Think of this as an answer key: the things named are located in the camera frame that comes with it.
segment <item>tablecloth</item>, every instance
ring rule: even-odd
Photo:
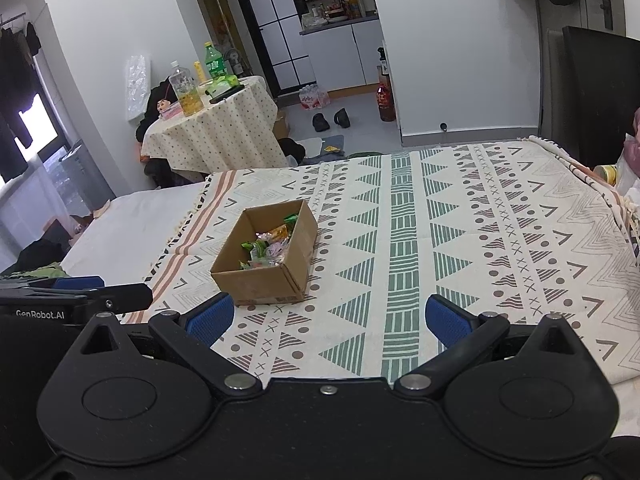
[[[442,351],[430,294],[537,324],[556,312],[611,383],[640,374],[640,272],[612,191],[539,139],[212,175],[146,283],[140,322],[217,293],[243,209],[303,198],[318,220],[305,301],[236,309],[214,350],[270,376],[389,381]]]
[[[215,173],[244,168],[284,168],[287,160],[273,135],[278,107],[264,79],[242,79],[245,88],[185,117],[158,119],[146,131],[142,155],[165,158],[174,171]]]

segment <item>green soda bottle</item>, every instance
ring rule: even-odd
[[[225,60],[223,59],[222,54],[216,50],[210,41],[207,41],[204,46],[207,49],[205,63],[211,78],[216,79],[220,76],[226,75]]]

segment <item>bed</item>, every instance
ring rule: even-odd
[[[395,380],[443,350],[424,324],[437,292],[534,324],[557,312],[621,401],[617,434],[640,434],[640,273],[612,189],[537,138],[239,170],[115,200],[63,261],[71,275],[154,292],[145,322],[217,291],[209,269],[248,206],[308,199],[319,232],[305,301],[239,308],[214,349],[271,376]]]

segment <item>round table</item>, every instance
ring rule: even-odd
[[[190,117],[158,119],[146,131],[142,155],[165,158],[177,172],[288,166],[273,135],[278,107],[264,79],[251,76],[241,83],[243,90],[217,104],[204,96],[204,109]]]

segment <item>green triangle pattern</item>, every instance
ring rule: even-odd
[[[420,150],[420,160],[424,160],[425,158],[429,158],[430,156],[437,155],[442,150],[439,148],[428,148],[426,150]]]
[[[447,187],[453,186],[449,182],[440,182],[439,180],[431,180],[430,178],[424,179],[424,192],[427,196],[447,189]]]
[[[336,316],[358,324],[361,327],[367,327],[369,319],[369,303],[371,302],[371,291],[359,295],[357,298],[347,301],[329,312]]]
[[[358,177],[356,180],[360,182],[366,182],[367,184],[371,184],[372,186],[380,185],[380,173],[381,171],[377,171],[376,173],[370,173],[368,175],[363,175]]]
[[[358,163],[360,166],[370,166],[372,168],[382,168],[382,156],[368,156],[362,162]]]
[[[358,196],[352,197],[354,200],[364,200],[364,202],[373,202],[374,204],[380,203],[380,188],[371,189],[366,193],[361,193]]]
[[[376,235],[378,231],[372,231],[365,235],[358,236],[353,240],[343,243],[347,247],[353,247],[354,249],[360,249],[361,251],[367,251],[367,253],[376,253]]]
[[[378,227],[378,216],[378,208],[375,207],[366,213],[360,213],[359,215],[352,216],[348,220],[358,222],[359,224],[370,225],[371,227]]]
[[[446,166],[436,166],[435,164],[422,163],[422,176],[427,176],[444,170]]]
[[[438,216],[446,215],[449,211],[453,211],[456,208],[458,208],[456,204],[447,204],[444,202],[436,202],[435,200],[427,199],[429,220],[433,220]]]
[[[459,258],[447,256],[446,254],[433,253],[433,266],[435,267],[436,281],[446,278],[472,263],[473,262],[468,260],[460,260]]]
[[[440,244],[450,242],[465,233],[462,229],[455,229],[446,225],[429,224],[429,226],[431,228],[431,243],[434,248]]]
[[[331,361],[334,365],[338,365],[340,368],[359,375],[362,369],[364,336],[365,334],[362,333],[351,339],[347,339],[347,341],[343,341],[333,348],[320,352],[318,355],[324,357],[327,361]]]
[[[449,290],[448,288],[444,288],[443,286],[439,286],[439,285],[436,285],[436,294],[444,296],[451,303],[454,303],[457,306],[460,306],[462,308],[467,308],[469,305],[475,303],[480,299],[480,298],[476,298],[475,296],[463,294],[462,292]]]
[[[350,269],[344,269],[340,272],[336,272],[336,276],[340,276],[345,280],[351,280],[352,282],[371,286],[371,279],[373,278],[373,258],[360,262]]]

